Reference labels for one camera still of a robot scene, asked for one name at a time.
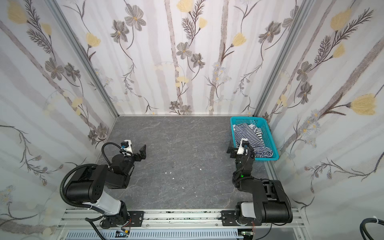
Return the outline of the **blue white striped tank top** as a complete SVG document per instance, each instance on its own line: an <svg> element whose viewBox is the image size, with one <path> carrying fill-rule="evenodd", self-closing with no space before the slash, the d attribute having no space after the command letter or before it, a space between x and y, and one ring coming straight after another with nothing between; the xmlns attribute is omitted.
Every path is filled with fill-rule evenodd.
<svg viewBox="0 0 384 240"><path fill-rule="evenodd" d="M266 147L263 135L259 137L254 133L255 127L255 125L247 123L233 125L236 147L239 147L242 139L247 139L254 149L256 158L271 158L273 151Z"/></svg>

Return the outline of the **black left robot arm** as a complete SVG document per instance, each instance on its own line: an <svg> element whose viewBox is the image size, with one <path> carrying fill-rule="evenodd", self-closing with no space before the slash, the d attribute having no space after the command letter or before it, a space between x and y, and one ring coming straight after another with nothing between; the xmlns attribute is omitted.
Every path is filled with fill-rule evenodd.
<svg viewBox="0 0 384 240"><path fill-rule="evenodd" d="M111 227L141 227L144 212L128 211L126 204L113 198L104 188L126 189L135 169L135 163L147 157L147 146L143 145L134 153L132 142L124 140L120 144L105 143L101 148L106 164L84 164L70 170L60 184L60 196L70 206L96 211L100 217L87 218L95 227L100 221L103 229Z"/></svg>

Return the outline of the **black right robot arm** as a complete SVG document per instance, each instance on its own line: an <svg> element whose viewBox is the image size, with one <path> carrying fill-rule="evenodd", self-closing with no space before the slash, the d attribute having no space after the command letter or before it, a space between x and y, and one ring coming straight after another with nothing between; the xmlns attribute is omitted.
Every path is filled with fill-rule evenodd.
<svg viewBox="0 0 384 240"><path fill-rule="evenodd" d="M278 180L260 179L252 175L255 149L248 139L241 139L238 147L228 147L227 153L235 159L236 170L232 184L244 193L252 195L251 202L238 202L235 207L235 221L239 225L264 223L284 225L293 220L291 202Z"/></svg>

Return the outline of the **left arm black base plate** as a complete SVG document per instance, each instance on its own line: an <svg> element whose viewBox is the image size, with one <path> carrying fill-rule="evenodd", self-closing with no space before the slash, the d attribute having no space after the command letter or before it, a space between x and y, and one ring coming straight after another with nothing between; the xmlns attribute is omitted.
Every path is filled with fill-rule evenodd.
<svg viewBox="0 0 384 240"><path fill-rule="evenodd" d="M141 227L144 213L144 211L128 211L114 216L105 216L100 222L100 227L103 229L114 227Z"/></svg>

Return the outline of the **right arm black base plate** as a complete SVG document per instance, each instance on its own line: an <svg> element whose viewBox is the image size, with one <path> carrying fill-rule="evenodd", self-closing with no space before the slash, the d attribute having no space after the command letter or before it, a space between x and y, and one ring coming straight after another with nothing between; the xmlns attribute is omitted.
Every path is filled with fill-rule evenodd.
<svg viewBox="0 0 384 240"><path fill-rule="evenodd" d="M238 210L221 211L220 220L224 227L252 227L261 226L262 223L255 218L246 217Z"/></svg>

